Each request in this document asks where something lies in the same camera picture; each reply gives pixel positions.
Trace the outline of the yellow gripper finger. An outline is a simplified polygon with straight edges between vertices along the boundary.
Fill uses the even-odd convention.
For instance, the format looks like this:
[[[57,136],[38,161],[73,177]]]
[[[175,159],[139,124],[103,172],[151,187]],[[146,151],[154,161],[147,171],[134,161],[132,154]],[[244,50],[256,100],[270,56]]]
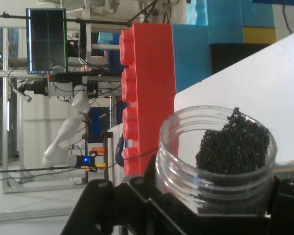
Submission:
[[[98,164],[94,166],[81,166],[80,168],[89,172],[98,172],[99,170],[105,171],[105,164]]]

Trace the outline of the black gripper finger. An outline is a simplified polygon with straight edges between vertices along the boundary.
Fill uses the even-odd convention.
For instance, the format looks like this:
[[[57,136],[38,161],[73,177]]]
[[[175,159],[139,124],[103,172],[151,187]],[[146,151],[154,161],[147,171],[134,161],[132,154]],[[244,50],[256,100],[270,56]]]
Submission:
[[[294,179],[274,177],[266,234],[294,235]]]
[[[89,183],[61,231],[63,235],[110,235],[117,225],[136,235],[194,235],[196,215],[170,193],[155,186],[152,156],[143,176],[113,186],[110,181]]]

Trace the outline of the black background gripper body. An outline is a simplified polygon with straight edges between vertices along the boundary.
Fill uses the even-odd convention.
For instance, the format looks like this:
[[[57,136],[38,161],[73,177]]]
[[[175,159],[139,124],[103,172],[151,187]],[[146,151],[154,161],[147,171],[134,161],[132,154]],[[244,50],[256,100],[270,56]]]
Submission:
[[[81,168],[82,166],[95,167],[95,157],[77,155],[76,156],[75,168]]]

